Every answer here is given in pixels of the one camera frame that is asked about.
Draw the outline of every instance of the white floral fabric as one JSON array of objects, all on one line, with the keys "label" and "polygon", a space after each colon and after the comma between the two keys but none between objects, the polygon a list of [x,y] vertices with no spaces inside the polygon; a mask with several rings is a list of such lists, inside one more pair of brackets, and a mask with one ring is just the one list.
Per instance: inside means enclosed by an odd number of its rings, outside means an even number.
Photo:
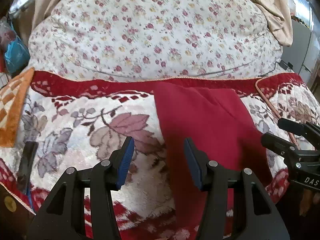
[{"label": "white floral fabric", "polygon": [[125,82],[256,77],[282,54],[250,0],[62,0],[28,47],[36,70]]}]

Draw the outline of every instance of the bed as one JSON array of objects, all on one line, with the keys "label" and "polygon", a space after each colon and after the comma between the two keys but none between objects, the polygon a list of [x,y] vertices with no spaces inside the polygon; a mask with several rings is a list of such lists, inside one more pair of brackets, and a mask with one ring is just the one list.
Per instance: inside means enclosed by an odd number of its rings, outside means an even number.
[{"label": "bed", "polygon": [[[282,46],[250,0],[62,0],[31,34],[29,50],[36,71],[15,147],[0,148],[0,183],[36,213],[66,168],[93,167],[123,143],[119,118],[139,123],[126,184],[112,195],[123,239],[193,239],[198,229],[176,224],[155,82],[233,89],[259,131],[287,140],[280,116],[319,124],[319,103],[278,66]],[[31,201],[15,186],[27,140],[39,143]],[[267,157],[273,181],[266,189],[276,203],[288,171],[282,157]],[[92,237],[89,192],[85,223]]]}]

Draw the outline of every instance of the refrigerator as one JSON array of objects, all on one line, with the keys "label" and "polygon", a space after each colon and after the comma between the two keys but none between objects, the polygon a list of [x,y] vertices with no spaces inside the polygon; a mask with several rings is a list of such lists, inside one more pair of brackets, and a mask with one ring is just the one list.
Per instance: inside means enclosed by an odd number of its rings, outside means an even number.
[{"label": "refrigerator", "polygon": [[281,59],[293,65],[292,70],[307,84],[320,52],[317,36],[301,23],[292,20],[293,43],[284,46]]}]

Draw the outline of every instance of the yellow sticker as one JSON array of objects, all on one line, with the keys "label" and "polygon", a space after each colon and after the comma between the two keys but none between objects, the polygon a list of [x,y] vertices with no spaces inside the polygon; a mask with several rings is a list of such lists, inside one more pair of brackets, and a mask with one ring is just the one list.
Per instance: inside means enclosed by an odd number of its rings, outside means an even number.
[{"label": "yellow sticker", "polygon": [[14,199],[10,196],[6,196],[4,198],[4,204],[7,207],[7,209],[10,210],[11,212],[15,212],[17,210],[17,204],[14,201]]}]

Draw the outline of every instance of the red cloth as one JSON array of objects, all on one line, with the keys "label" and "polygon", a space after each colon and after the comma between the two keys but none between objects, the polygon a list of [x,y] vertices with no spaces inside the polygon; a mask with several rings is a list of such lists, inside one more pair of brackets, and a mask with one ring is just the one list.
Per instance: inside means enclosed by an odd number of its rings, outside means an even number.
[{"label": "red cloth", "polygon": [[[250,168],[263,185],[272,176],[261,133],[232,89],[184,88],[161,82],[154,89],[160,128],[167,147],[170,188],[180,226],[200,223],[206,192],[192,182],[183,153],[183,141],[191,137],[210,160],[240,171]],[[228,195],[228,207],[233,196]]]},{"label": "red cloth", "polygon": [[0,49],[0,73],[5,72],[3,51]]}]

